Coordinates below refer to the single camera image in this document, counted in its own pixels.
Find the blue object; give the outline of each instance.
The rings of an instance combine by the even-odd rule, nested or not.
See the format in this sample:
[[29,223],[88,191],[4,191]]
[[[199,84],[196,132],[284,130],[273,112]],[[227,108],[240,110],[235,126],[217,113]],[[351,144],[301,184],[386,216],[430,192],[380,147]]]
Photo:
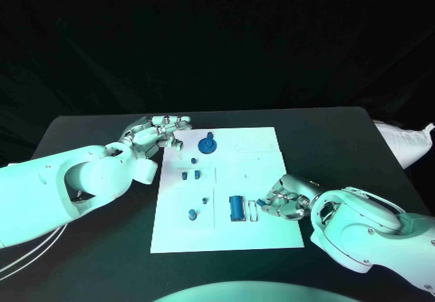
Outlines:
[[203,138],[197,143],[197,149],[203,154],[210,154],[214,152],[216,147],[217,147],[217,144],[213,139],[213,133],[209,132],[206,134],[206,138]]
[[256,204],[258,204],[259,206],[265,206],[265,205],[266,205],[266,203],[265,203],[261,199],[256,201]]
[[243,221],[245,220],[243,197],[230,196],[229,197],[229,206],[230,206],[230,220]]
[[194,210],[189,210],[189,219],[193,221],[197,219],[197,214],[194,213]]

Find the white paper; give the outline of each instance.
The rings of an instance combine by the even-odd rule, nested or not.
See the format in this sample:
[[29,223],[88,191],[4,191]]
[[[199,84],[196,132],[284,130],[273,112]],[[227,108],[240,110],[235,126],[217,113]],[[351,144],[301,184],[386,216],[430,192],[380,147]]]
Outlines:
[[[197,143],[209,131],[217,148],[206,155]],[[151,253],[304,247],[297,221],[263,213],[258,205],[258,221],[250,221],[248,202],[265,197],[286,173],[275,129],[200,129],[177,131],[176,137],[184,148],[164,151]],[[243,197],[245,221],[230,221],[229,196],[235,195]],[[190,209],[197,212],[194,221]]]

